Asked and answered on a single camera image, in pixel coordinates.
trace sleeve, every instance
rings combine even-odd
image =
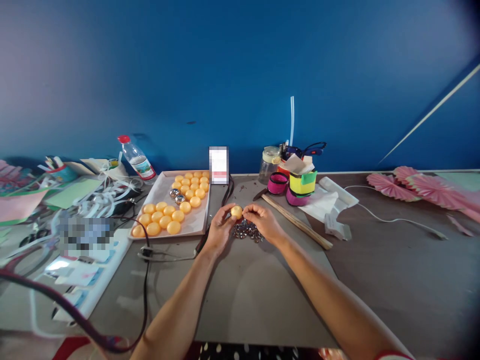
[[[382,351],[376,356],[375,360],[414,360],[414,359],[398,351]]]

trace paper fan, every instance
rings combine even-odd
[[[383,195],[403,200],[405,202],[414,202],[422,198],[413,191],[407,190],[395,183],[393,175],[370,174],[366,177],[368,183]]]
[[[475,197],[464,196],[441,177],[417,174],[409,176],[407,181],[422,199],[445,209],[458,210],[480,223],[480,204],[471,201],[475,201]]]
[[[393,174],[395,175],[395,178],[403,185],[405,185],[407,188],[410,189],[410,184],[407,181],[407,178],[420,174],[417,170],[415,170],[413,167],[409,166],[399,166],[393,170]]]

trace table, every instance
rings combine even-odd
[[[328,177],[342,187],[367,185],[366,174],[331,174]],[[235,177],[231,201],[244,206],[262,188],[252,177]],[[225,190],[222,185],[211,187],[210,215],[218,209]],[[453,358],[459,353],[462,346],[459,341],[465,337],[472,311],[478,304],[480,224],[454,212],[454,216],[476,234],[467,237],[447,220],[447,211],[426,201],[405,203],[366,188],[349,188],[348,191],[381,218],[412,219],[443,232],[449,240],[440,241],[424,229],[404,221],[381,223],[363,208],[354,206],[339,216],[340,222],[350,225],[353,239],[339,241],[325,235],[322,223],[300,209],[293,209],[295,215],[308,219],[315,231],[333,243],[331,250],[323,252],[313,240],[302,237],[303,233],[289,222],[285,223],[280,214],[276,211],[274,214],[289,234],[315,254],[317,262],[327,268],[331,264],[338,278],[373,309],[415,356]],[[190,255],[197,241],[198,238],[193,237],[174,238],[164,246],[169,251]],[[105,334],[133,338],[140,329],[145,274],[145,263],[136,257],[140,247],[140,243],[132,245],[90,317]],[[183,261],[152,266],[148,299],[150,319],[173,293],[190,265],[191,262]],[[195,338],[199,341],[335,346],[295,277],[284,265],[267,243],[254,244],[248,238],[233,241],[208,286]],[[272,284],[272,275],[273,279],[280,279],[281,286]],[[0,308],[11,309],[11,312],[1,312],[0,328],[28,330],[28,301],[25,295],[15,294],[15,301],[6,299],[5,290],[0,295]],[[42,301],[40,296],[37,302],[39,308],[51,309],[51,304]],[[11,315],[16,309],[22,310],[22,316],[18,316],[18,312]],[[49,315],[40,318],[39,324],[45,331],[54,333],[59,330],[59,324],[49,321]],[[302,326],[298,325],[299,319],[305,322]]]

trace hand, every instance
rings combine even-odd
[[[230,231],[237,221],[235,216],[231,216],[228,219],[226,217],[230,213],[230,209],[235,205],[234,203],[229,203],[221,207],[213,217],[210,224],[210,232],[202,252],[210,252],[215,257],[218,257],[225,250],[230,237]]]
[[[281,241],[289,238],[270,209],[252,203],[243,209],[243,217],[254,223],[260,234],[276,247]]]

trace plastic water bottle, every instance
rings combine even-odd
[[[127,135],[121,135],[118,137],[118,141],[121,143],[121,148],[126,159],[145,182],[145,184],[152,185],[157,173],[150,164],[150,161],[145,156],[144,152],[140,150],[138,146],[132,143],[130,137]]]

